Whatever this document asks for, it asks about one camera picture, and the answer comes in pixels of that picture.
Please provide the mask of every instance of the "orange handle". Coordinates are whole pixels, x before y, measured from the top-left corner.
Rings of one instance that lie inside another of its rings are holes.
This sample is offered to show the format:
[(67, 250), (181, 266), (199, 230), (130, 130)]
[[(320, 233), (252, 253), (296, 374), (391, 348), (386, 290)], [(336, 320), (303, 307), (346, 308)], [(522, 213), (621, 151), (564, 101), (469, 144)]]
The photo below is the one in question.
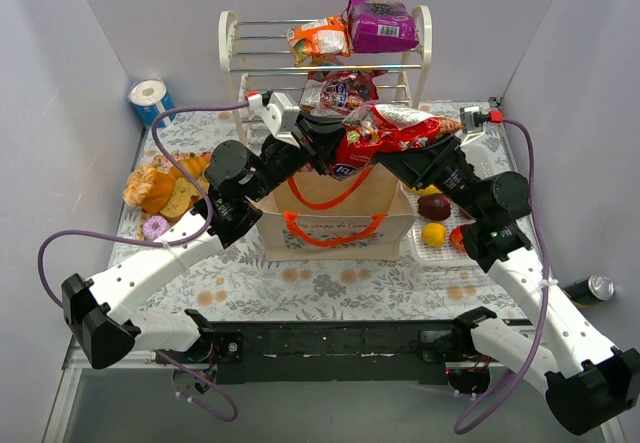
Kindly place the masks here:
[(282, 216), (284, 216), (284, 220), (287, 223), (287, 229), (296, 235), (298, 238), (306, 241), (310, 245), (320, 246), (322, 248), (329, 248), (331, 246), (344, 245), (345, 243), (351, 243), (352, 241), (360, 240), (362, 238), (366, 238), (367, 236), (372, 235), (382, 223), (387, 215), (372, 215), (371, 216), (371, 224), (362, 230), (360, 233), (356, 233), (355, 235), (343, 236), (339, 238), (333, 238), (331, 240), (316, 240), (315, 238), (310, 237), (304, 231), (300, 229), (298, 225), (296, 225), (295, 221), (298, 217), (297, 213), (293, 213), (291, 211), (282, 212)]
[(298, 200), (300, 200), (300, 203), (305, 205), (307, 208), (311, 208), (312, 210), (327, 210), (329, 208), (333, 208), (339, 203), (342, 203), (347, 198), (347, 196), (353, 193), (362, 184), (365, 178), (369, 176), (369, 173), (371, 173), (371, 170), (371, 168), (367, 168), (366, 170), (364, 170), (362, 173), (360, 173), (360, 176), (353, 183), (351, 188), (349, 188), (340, 196), (336, 196), (333, 200), (325, 201), (324, 203), (313, 203), (302, 196), (293, 177), (289, 178), (287, 180), (287, 183), (289, 184), (289, 188), (291, 188), (291, 193), (293, 193), (294, 196), (298, 198)]

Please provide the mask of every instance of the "white wall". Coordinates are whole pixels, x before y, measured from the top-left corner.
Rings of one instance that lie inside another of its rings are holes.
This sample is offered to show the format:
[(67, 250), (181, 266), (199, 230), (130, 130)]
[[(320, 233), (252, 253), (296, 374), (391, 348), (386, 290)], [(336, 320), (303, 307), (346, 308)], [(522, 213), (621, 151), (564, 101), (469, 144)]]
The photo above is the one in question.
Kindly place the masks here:
[[(70, 333), (36, 273), (40, 242), (67, 227), (115, 230), (140, 126), (128, 77), (86, 0), (0, 0), (0, 441), (40, 441)], [(49, 252), (59, 293), (107, 264), (108, 244)]]
[[(640, 346), (639, 13), (640, 0), (554, 0), (504, 100), (532, 131), (553, 268), (615, 280), (617, 298), (587, 316), (622, 349)], [(627, 441), (638, 415), (621, 417)]]
[[(348, 0), (88, 0), (124, 68), (164, 78), (179, 104), (224, 98), (217, 57), (220, 12), (241, 19), (314, 18)], [(551, 0), (400, 0), (426, 4), (434, 25), (430, 98), (500, 96)], [(281, 43), (287, 49), (284, 40)], [(292, 59), (282, 60), (289, 66)]]

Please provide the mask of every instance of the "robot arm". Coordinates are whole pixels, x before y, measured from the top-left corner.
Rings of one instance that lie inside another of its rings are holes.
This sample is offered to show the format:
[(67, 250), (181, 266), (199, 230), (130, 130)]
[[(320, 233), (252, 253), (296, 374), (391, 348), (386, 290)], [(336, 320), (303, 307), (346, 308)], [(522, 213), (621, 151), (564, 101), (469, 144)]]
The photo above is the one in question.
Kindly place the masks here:
[[(65, 321), (94, 368), (110, 366), (134, 349), (171, 349), (193, 362), (206, 358), (219, 343), (216, 339), (224, 335), (216, 335), (196, 311), (163, 315), (137, 312), (137, 308), (190, 266), (246, 234), (261, 216), (252, 201), (267, 196), (306, 164), (320, 174), (329, 172), (345, 135), (339, 119), (299, 115), (297, 106), (281, 93), (251, 95), (249, 104), (272, 136), (260, 155), (237, 141), (214, 149), (205, 170), (214, 208), (207, 233), (182, 247), (140, 251), (88, 280), (73, 275), (63, 283)], [(463, 116), (465, 122), (478, 126), (479, 112)], [(435, 184), (474, 217), (476, 222), (463, 229), (468, 255), (535, 324), (541, 307), (541, 265), (516, 223), (531, 212), (528, 182), (514, 172), (480, 180), (460, 144), (457, 137), (449, 136), (426, 148), (378, 153), (374, 163), (385, 166), (407, 186)], [(166, 235), (166, 241), (194, 233), (204, 223), (205, 212), (202, 202), (196, 205)], [(470, 313), (458, 319), (466, 344), (518, 370), (530, 347), (528, 340), (501, 325), (486, 309)], [(528, 378), (546, 392), (552, 411), (570, 431), (584, 432), (635, 405), (640, 392), (638, 352), (618, 350), (553, 285), (544, 338), (548, 350), (540, 349)], [(583, 405), (578, 418), (567, 414), (567, 401)]]

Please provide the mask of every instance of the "lemon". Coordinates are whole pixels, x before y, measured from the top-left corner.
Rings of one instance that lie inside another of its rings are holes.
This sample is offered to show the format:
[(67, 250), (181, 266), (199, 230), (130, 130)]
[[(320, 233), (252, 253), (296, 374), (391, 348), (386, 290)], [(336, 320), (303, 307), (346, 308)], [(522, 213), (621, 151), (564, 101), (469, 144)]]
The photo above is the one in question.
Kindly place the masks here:
[(404, 185), (404, 186), (405, 186), (405, 188), (407, 188), (412, 193), (415, 193), (415, 194), (420, 195), (420, 196), (433, 195), (434, 193), (442, 193), (439, 189), (437, 189), (433, 185), (429, 185), (429, 186), (427, 186), (426, 188), (424, 188), (422, 190), (416, 190), (415, 188), (409, 188), (407, 185)]
[(429, 223), (422, 229), (422, 241), (440, 248), (447, 241), (447, 229), (440, 223)]

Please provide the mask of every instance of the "snack package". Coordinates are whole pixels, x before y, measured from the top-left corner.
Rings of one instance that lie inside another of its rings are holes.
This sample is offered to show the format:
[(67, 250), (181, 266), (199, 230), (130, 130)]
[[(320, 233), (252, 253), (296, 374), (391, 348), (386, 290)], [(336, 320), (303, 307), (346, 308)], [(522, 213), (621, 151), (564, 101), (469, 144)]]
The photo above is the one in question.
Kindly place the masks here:
[(406, 106), (365, 103), (344, 120), (346, 133), (330, 167), (331, 176), (342, 180), (371, 164), (376, 153), (425, 148), (441, 137), (462, 129), (450, 118), (433, 116)]
[(347, 23), (340, 15), (311, 21), (288, 30), (285, 36), (296, 59), (296, 65), (310, 56), (351, 54)]
[(336, 71), (324, 81), (307, 80), (300, 107), (314, 116), (348, 115), (363, 103), (377, 99), (371, 72)]
[(347, 18), (356, 53), (407, 51), (418, 46), (415, 22), (402, 3), (349, 0)]

